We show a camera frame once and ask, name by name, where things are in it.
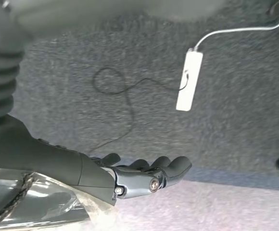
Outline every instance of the gray carpet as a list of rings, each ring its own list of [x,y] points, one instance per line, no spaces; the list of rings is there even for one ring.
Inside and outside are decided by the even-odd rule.
[[[213,16],[171,23],[145,14],[122,15],[91,30],[74,30],[29,47],[21,66],[13,115],[36,138],[89,152],[124,134],[130,115],[124,96],[105,96],[91,86],[103,66],[124,72],[128,84],[150,77],[179,88],[185,51],[216,29],[265,25],[266,0],[232,0]],[[176,111],[177,93],[149,82],[129,91],[136,112],[128,136],[92,154],[124,157],[179,155],[194,166],[277,174],[279,29],[209,38],[193,107]],[[97,84],[119,90],[104,73]]]

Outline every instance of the robotic hand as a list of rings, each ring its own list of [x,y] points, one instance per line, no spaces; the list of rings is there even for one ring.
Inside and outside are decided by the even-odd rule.
[[[146,160],[139,159],[129,166],[112,167],[120,161],[120,157],[114,153],[92,160],[115,179],[115,197],[119,199],[149,195],[176,184],[191,167],[191,162],[185,156],[177,157],[172,162],[168,157],[161,156],[151,166]]]

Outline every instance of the floor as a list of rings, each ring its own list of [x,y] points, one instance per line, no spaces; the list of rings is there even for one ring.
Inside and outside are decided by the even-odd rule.
[[[274,190],[182,181],[151,196],[121,200],[116,208],[119,215],[112,231],[279,230],[279,191]],[[109,230],[102,225],[48,231]]]
[[[135,111],[129,135],[91,152],[130,128],[125,95],[96,92],[104,66],[128,85],[149,77],[179,88],[185,51],[213,30],[273,24],[265,0],[230,0],[189,23],[127,14],[91,30],[75,28],[37,41],[21,66],[13,115],[36,138],[91,155],[117,152],[153,161],[185,155],[204,169],[279,176],[279,29],[233,33],[205,41],[193,107],[176,111],[177,93],[144,82],[128,91]],[[118,91],[113,72],[97,84]]]

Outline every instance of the metal screw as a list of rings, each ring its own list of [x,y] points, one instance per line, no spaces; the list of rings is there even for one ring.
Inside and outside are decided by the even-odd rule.
[[[155,192],[159,188],[159,181],[156,178],[152,179],[150,183],[150,190],[152,192]]]
[[[124,188],[121,188],[121,187],[116,187],[115,189],[115,193],[117,194],[117,195],[122,195],[124,194]]]

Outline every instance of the white cable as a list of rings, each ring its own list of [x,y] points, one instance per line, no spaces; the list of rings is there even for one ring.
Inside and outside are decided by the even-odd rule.
[[[198,41],[196,46],[194,47],[195,51],[197,51],[198,47],[205,39],[216,34],[224,34],[224,33],[232,33],[232,32],[243,32],[243,31],[268,31],[268,30],[274,30],[279,27],[279,23],[275,26],[262,26],[262,27],[244,27],[244,28],[234,28],[234,29],[227,29],[227,30],[216,30],[213,32],[210,32],[201,38]]]

